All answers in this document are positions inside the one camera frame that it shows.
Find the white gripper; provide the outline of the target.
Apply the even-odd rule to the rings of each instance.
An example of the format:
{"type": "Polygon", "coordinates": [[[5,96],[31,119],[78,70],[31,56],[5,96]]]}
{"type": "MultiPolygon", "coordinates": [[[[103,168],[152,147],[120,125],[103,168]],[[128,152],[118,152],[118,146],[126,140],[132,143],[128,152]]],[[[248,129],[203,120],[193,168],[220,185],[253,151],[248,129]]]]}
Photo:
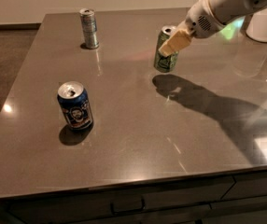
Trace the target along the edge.
{"type": "Polygon", "coordinates": [[[213,14],[209,0],[199,0],[194,4],[185,19],[187,30],[175,31],[159,48],[163,57],[170,56],[189,46],[192,37],[208,38],[224,28],[213,14]]]}

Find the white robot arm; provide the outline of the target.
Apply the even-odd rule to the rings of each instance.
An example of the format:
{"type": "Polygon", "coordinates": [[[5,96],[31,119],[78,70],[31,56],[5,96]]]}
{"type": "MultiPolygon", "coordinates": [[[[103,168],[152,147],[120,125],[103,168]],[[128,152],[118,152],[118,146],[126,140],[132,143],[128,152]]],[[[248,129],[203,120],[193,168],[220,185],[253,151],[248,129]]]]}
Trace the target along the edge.
{"type": "Polygon", "coordinates": [[[167,57],[189,46],[192,38],[208,38],[230,22],[267,8],[267,0],[199,0],[160,46],[167,57]]]}

